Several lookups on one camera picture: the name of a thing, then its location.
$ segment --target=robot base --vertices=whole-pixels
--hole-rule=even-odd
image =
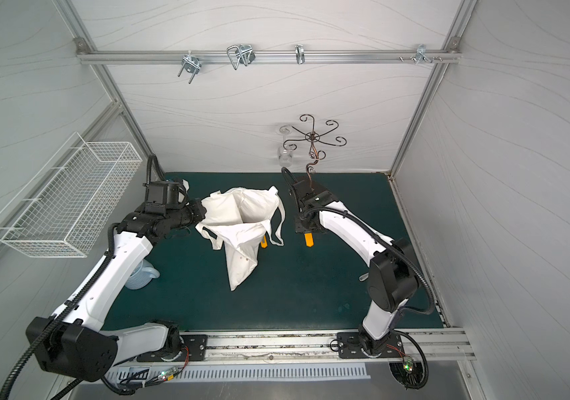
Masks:
[[[191,335],[181,333],[181,341],[187,346],[190,352],[190,361],[203,361],[207,348],[207,335]],[[150,351],[136,357],[137,362],[183,362],[187,353],[181,351],[177,356],[172,356],[168,352]]]
[[[396,350],[387,347],[388,344],[402,352],[405,351],[403,350],[403,343],[399,335],[391,335],[390,338],[382,344],[379,356],[369,356],[365,354],[359,341],[358,332],[338,332],[336,334],[336,340],[338,341],[338,357],[340,358],[400,358],[401,356]]]

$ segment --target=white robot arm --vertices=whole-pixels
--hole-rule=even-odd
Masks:
[[[113,364],[143,353],[159,351],[170,358],[180,353],[175,324],[100,331],[118,293],[153,245],[171,229],[205,217],[201,201],[187,197],[187,182],[156,181],[146,187],[145,202],[110,228],[109,250],[80,286],[49,318],[36,317],[27,327],[31,346],[26,355],[33,351],[44,371],[95,381]]]
[[[418,268],[411,244],[377,232],[321,184],[308,177],[296,180],[287,168],[282,172],[298,208],[296,232],[331,230],[369,266],[369,273],[364,276],[372,301],[359,340],[367,356],[377,356],[404,311],[431,314],[435,308],[432,289]],[[429,301],[424,310],[406,306],[419,287],[425,288]]]

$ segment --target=metal base plate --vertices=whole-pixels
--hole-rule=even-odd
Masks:
[[[363,350],[361,350],[358,332],[338,332],[336,339],[338,340],[338,357],[340,358],[400,358],[396,350],[390,349],[387,346],[384,346],[383,352],[379,356],[367,356]],[[389,344],[405,352],[401,336],[399,335],[392,335],[385,344]]]
[[[181,333],[181,338],[183,339],[185,345],[187,346],[190,353],[190,361],[203,361],[205,359],[205,350],[207,348],[207,335],[191,335],[189,333]],[[178,354],[178,357],[168,360],[162,359],[163,355],[159,354],[157,351],[152,351],[150,353],[144,353],[136,357],[137,362],[173,362],[180,363],[185,361],[185,356],[187,352],[182,351]]]

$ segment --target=work surface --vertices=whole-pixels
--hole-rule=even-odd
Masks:
[[[294,201],[280,173],[168,173],[189,181],[189,196],[203,198],[230,188],[276,186],[286,211],[284,246],[269,244],[258,252],[258,266],[235,291],[229,290],[225,250],[214,251],[194,228],[157,244],[146,257],[161,276],[142,289],[123,288],[107,315],[105,330],[164,319],[182,330],[267,330],[356,328],[369,308],[365,283],[358,277],[367,265],[338,236],[314,235],[306,247],[294,232]],[[361,220],[395,239],[407,237],[386,176],[381,173],[316,174]],[[281,217],[272,219],[275,229]],[[410,301],[427,303],[421,290]],[[401,328],[441,328],[440,316],[406,315]]]

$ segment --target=white wall panel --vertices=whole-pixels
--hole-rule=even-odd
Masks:
[[[51,1],[0,1],[0,210],[109,102]]]
[[[344,147],[318,144],[317,172],[385,171],[398,149],[431,67],[424,65],[209,66],[193,84],[173,65],[119,65],[110,71],[166,171],[276,172],[277,128],[301,114],[339,128]],[[291,135],[298,139],[303,136]],[[305,144],[294,170],[308,163]]]
[[[440,48],[459,0],[74,0],[100,50]]]
[[[397,176],[489,399],[570,399],[570,2],[484,0]]]
[[[129,141],[135,143],[127,126],[119,116],[115,123],[96,140]],[[109,223],[118,222],[139,206],[144,190],[145,163],[134,176],[121,197]],[[107,247],[105,228],[92,251],[84,259],[31,259],[8,249],[0,258],[0,387],[11,366],[29,343],[25,328],[36,316],[49,316],[63,303],[94,267]],[[46,399],[57,375],[41,371],[34,357],[19,376],[12,395],[20,400]]]

